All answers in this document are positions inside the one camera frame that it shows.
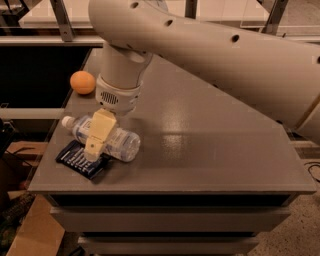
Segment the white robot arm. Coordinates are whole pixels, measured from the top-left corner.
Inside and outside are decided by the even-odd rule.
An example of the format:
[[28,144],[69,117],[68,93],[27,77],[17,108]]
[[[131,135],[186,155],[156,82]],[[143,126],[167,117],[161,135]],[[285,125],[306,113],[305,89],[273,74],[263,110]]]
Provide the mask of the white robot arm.
[[90,0],[103,39],[96,99],[132,111],[143,73],[158,55],[320,143],[320,47],[168,12],[163,0]]

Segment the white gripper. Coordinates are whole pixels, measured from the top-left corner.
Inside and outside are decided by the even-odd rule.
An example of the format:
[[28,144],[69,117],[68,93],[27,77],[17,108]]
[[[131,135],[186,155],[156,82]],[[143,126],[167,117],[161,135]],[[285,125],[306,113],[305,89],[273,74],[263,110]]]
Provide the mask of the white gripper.
[[95,162],[102,154],[107,138],[117,124],[114,114],[126,115],[136,108],[140,89],[140,86],[132,89],[116,88],[98,75],[95,98],[106,110],[101,108],[93,114],[84,149],[88,161]]

